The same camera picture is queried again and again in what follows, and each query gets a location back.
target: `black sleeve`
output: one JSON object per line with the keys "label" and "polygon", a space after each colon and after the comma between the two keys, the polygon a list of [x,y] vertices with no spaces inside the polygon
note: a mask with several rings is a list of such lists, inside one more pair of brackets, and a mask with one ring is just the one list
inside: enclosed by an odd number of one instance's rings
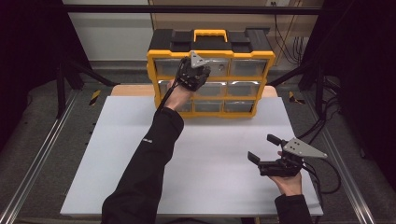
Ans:
{"label": "black sleeve", "polygon": [[120,182],[102,207],[102,223],[155,223],[163,192],[163,171],[183,130],[181,116],[169,109],[154,118]]}
{"label": "black sleeve", "polygon": [[312,223],[304,195],[286,196],[275,199],[280,224],[310,224]]}

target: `yellow handle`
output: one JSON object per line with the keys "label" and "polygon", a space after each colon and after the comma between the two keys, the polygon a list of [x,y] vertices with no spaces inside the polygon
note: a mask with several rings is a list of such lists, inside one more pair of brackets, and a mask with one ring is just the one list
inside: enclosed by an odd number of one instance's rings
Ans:
{"label": "yellow handle", "polygon": [[198,35],[222,35],[224,37],[224,41],[228,42],[225,30],[194,30],[194,42]]}

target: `hand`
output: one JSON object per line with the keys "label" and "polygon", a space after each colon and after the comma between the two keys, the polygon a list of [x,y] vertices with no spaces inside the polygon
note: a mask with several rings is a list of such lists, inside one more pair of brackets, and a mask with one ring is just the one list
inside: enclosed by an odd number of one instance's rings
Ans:
{"label": "hand", "polygon": [[[167,86],[168,89],[171,88],[174,82],[174,79],[169,81]],[[178,108],[181,108],[184,104],[186,104],[191,96],[192,91],[189,91],[182,86],[176,86],[172,94],[169,96],[168,100],[166,100],[164,106],[173,110],[177,110]]]}
{"label": "hand", "polygon": [[268,176],[272,179],[281,194],[286,194],[286,196],[292,195],[300,195],[303,194],[303,183],[302,183],[302,176],[301,172],[299,172],[296,176],[288,176],[288,177],[281,177],[281,176]]}

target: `black curtain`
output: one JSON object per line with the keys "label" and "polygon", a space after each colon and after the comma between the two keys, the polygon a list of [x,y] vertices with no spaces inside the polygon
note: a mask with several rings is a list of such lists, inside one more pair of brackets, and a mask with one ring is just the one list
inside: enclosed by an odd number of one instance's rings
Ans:
{"label": "black curtain", "polygon": [[[68,14],[48,11],[46,4],[63,2],[0,3],[0,150],[18,124],[31,89],[54,80],[61,62],[74,60],[91,68]],[[77,71],[68,72],[78,76]]]}
{"label": "black curtain", "polygon": [[[394,177],[396,166],[393,165],[396,159],[395,13],[396,4],[391,0],[354,1],[335,29],[332,39],[328,40],[328,47],[321,52],[319,60],[325,76],[339,77],[340,102],[344,115],[356,134],[361,148],[369,158],[376,160],[394,189],[396,189]],[[321,16],[318,18],[305,52],[306,61],[315,55],[319,43],[336,22],[334,18],[330,19]]]}

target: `yellow and black tape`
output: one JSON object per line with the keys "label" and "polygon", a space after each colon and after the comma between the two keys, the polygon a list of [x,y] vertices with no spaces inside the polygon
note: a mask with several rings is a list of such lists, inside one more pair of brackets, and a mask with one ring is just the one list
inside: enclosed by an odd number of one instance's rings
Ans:
{"label": "yellow and black tape", "polygon": [[292,91],[289,91],[289,102],[291,103],[298,103],[300,105],[305,105],[305,100],[297,100],[294,97],[294,93]]}
{"label": "yellow and black tape", "polygon": [[100,91],[95,91],[95,92],[93,93],[92,98],[91,98],[91,100],[90,100],[90,105],[95,105],[96,100],[97,100],[98,97],[99,97],[99,94],[100,94]]}

